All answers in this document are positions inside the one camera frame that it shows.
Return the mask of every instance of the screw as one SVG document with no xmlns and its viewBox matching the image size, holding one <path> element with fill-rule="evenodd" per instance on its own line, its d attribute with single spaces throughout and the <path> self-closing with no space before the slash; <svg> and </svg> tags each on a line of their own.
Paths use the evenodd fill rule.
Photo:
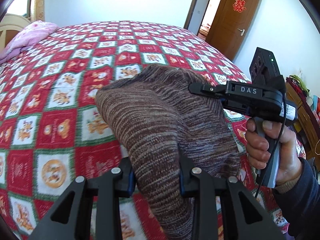
<svg viewBox="0 0 320 240">
<path fill-rule="evenodd" d="M 84 182 L 84 176 L 78 176 L 76 177 L 76 183 Z"/>
<path fill-rule="evenodd" d="M 192 168 L 191 171 L 193 174 L 200 174 L 202 172 L 201 168 L 198 168 L 198 167 Z"/>
<path fill-rule="evenodd" d="M 235 176 L 230 176 L 230 177 L 228 178 L 228 180 L 229 180 L 231 183 L 237 183 L 237 182 L 238 182 L 238 179 L 237 179 L 237 177 L 235 177 Z"/>
<path fill-rule="evenodd" d="M 111 173 L 113 174 L 119 174 L 121 172 L 121 169 L 119 167 L 114 167 L 111 169 Z"/>
</svg>

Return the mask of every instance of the window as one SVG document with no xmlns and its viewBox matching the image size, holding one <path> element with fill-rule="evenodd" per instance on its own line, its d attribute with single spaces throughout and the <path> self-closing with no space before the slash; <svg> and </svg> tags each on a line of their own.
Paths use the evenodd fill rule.
<svg viewBox="0 0 320 240">
<path fill-rule="evenodd" d="M 14 0 L 7 13 L 30 17 L 31 0 Z"/>
</svg>

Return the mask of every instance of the black mount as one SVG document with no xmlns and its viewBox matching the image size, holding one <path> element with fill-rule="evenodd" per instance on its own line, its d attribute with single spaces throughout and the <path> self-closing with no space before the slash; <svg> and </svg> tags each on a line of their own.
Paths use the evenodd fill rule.
<svg viewBox="0 0 320 240">
<path fill-rule="evenodd" d="M 129 158 L 101 177 L 77 177 L 29 240 L 89 240 L 93 196 L 98 196 L 96 240 L 122 240 L 119 198 L 129 198 L 135 185 Z M 225 240 L 284 240 L 270 215 L 234 176 L 213 178 L 180 156 L 180 191 L 184 198 L 195 198 L 192 240 L 218 239 L 216 196 L 220 196 Z"/>
</svg>

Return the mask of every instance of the curtain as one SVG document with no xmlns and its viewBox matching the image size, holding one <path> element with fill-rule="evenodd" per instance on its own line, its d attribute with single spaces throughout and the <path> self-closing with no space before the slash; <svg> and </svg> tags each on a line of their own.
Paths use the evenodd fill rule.
<svg viewBox="0 0 320 240">
<path fill-rule="evenodd" d="M 31 0 L 31 22 L 44 21 L 44 0 Z"/>
</svg>

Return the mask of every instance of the knitted sweater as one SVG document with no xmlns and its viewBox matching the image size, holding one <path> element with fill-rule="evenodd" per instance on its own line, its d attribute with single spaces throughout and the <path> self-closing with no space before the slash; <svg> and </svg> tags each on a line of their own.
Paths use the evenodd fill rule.
<svg viewBox="0 0 320 240">
<path fill-rule="evenodd" d="M 153 64 L 96 95 L 98 111 L 126 147 L 138 189 L 169 239 L 190 239 L 192 230 L 192 200 L 180 195 L 179 154 L 212 176 L 237 175 L 240 167 L 221 102 L 191 94 L 192 82 L 206 83 L 190 70 Z"/>
</svg>

